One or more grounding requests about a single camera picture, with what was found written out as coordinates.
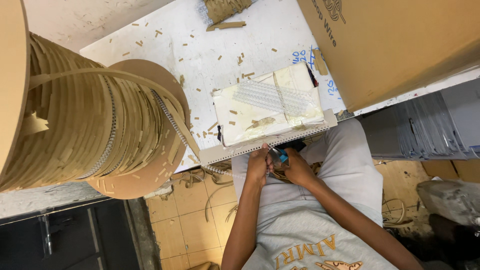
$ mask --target cut wire pieces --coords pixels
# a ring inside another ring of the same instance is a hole
[[[252,106],[281,112],[290,116],[301,116],[306,111],[306,97],[295,89],[274,86],[248,80],[237,84],[233,99]]]

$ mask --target printed shirt graphic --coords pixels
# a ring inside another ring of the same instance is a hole
[[[397,269],[324,212],[287,211],[268,223],[243,270]]]

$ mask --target white worktable surface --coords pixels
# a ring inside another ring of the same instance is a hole
[[[237,83],[241,74],[255,72],[256,76],[284,68],[298,61],[306,61],[313,67],[311,53],[317,47],[315,39],[303,14],[294,0],[259,0],[251,7],[225,22],[245,21],[242,28],[229,28],[206,32],[206,25],[196,11],[197,0],[176,0],[172,3],[133,22],[139,26],[127,25],[80,50],[80,54],[94,61],[110,66],[126,59],[145,59],[169,70],[177,79],[185,77],[183,90],[192,110],[191,122],[194,133],[202,134],[215,122],[216,114],[210,92]],[[155,30],[162,35],[155,37]],[[135,42],[140,40],[140,47]],[[243,62],[237,65],[238,57],[244,54]],[[320,99],[324,110],[334,113],[345,110],[331,75],[320,76],[314,72],[320,84]],[[355,115],[422,96],[480,76],[475,67],[396,98],[353,112]],[[194,136],[200,149],[219,144],[216,136],[206,138]],[[184,165],[177,172],[195,167],[187,155]]]

